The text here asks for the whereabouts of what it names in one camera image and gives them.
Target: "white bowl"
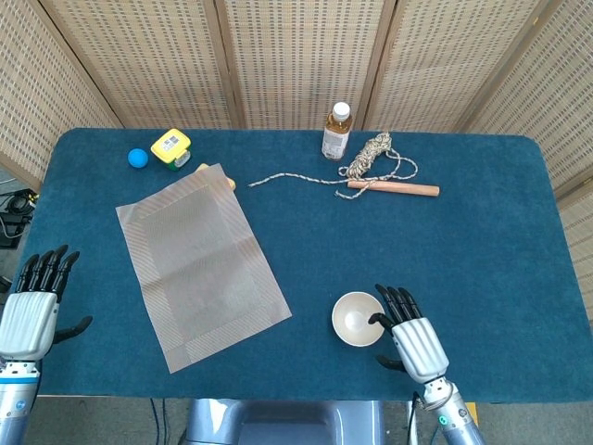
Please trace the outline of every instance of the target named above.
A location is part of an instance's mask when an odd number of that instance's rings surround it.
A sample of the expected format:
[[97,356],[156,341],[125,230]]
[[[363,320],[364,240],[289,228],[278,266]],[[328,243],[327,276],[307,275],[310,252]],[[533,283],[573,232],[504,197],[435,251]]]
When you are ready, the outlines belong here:
[[383,327],[369,324],[376,312],[385,313],[381,303],[366,292],[348,292],[334,305],[332,324],[337,336],[351,346],[370,346],[383,334]]

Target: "rope coil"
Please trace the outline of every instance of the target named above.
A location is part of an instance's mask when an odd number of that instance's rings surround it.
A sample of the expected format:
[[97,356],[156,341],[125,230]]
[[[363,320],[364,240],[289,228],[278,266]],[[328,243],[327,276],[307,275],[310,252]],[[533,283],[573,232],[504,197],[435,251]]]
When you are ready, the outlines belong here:
[[[414,162],[410,158],[405,158],[401,156],[391,146],[391,142],[391,136],[389,135],[389,133],[379,133],[373,139],[369,139],[360,151],[360,153],[356,155],[356,157],[349,166],[342,166],[339,169],[337,169],[337,174],[339,174],[342,177],[345,177],[346,179],[340,179],[336,181],[325,181],[323,179],[311,178],[303,174],[282,172],[268,176],[267,178],[264,178],[261,181],[251,183],[249,187],[256,187],[258,185],[266,184],[267,182],[272,181],[274,179],[283,177],[297,178],[303,181],[308,181],[310,183],[325,185],[345,184],[348,181],[366,182],[367,184],[354,195],[344,195],[338,190],[336,190],[334,193],[337,197],[341,197],[343,199],[356,199],[364,192],[366,192],[369,186],[371,186],[371,184],[375,183],[376,181],[388,181],[390,179],[407,180],[413,178],[414,176],[416,176],[416,174],[418,174],[418,164],[416,164],[416,162]],[[363,178],[362,175],[371,169],[371,166],[374,163],[374,161],[383,153],[385,153],[385,155],[388,158],[396,161],[395,168],[390,173],[384,174],[383,176]],[[414,169],[413,173],[407,176],[397,175],[397,171],[401,167],[402,161],[409,162],[411,164],[411,166]]]

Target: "small blue ball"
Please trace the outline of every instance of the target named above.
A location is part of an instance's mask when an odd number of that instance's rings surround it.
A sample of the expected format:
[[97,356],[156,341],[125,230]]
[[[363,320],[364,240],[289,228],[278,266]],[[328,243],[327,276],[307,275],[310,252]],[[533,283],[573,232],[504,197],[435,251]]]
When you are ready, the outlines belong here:
[[142,169],[148,163],[148,155],[142,148],[133,148],[128,153],[128,162],[136,169]]

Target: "woven panel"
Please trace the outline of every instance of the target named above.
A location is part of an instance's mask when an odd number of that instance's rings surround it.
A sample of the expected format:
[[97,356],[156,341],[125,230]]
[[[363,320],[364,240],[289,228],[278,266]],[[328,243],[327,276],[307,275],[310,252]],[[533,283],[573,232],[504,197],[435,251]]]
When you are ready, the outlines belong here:
[[198,0],[43,0],[126,126],[231,125]]
[[226,5],[248,128],[320,129],[334,102],[358,108],[383,1]]
[[562,210],[561,217],[587,316],[593,324],[593,194]]
[[28,2],[0,0],[0,35],[0,151],[38,187],[61,134],[119,123]]
[[592,2],[561,2],[471,126],[536,139],[554,188],[593,166],[592,20]]
[[402,2],[366,127],[450,132],[537,1]]

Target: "plastic bottle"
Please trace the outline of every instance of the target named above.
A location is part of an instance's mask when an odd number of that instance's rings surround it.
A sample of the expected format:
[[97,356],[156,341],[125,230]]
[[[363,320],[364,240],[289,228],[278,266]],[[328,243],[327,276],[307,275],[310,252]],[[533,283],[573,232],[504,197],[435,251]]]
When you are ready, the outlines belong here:
[[326,158],[339,160],[344,156],[351,127],[350,105],[346,102],[336,103],[327,116],[323,132],[322,153]]

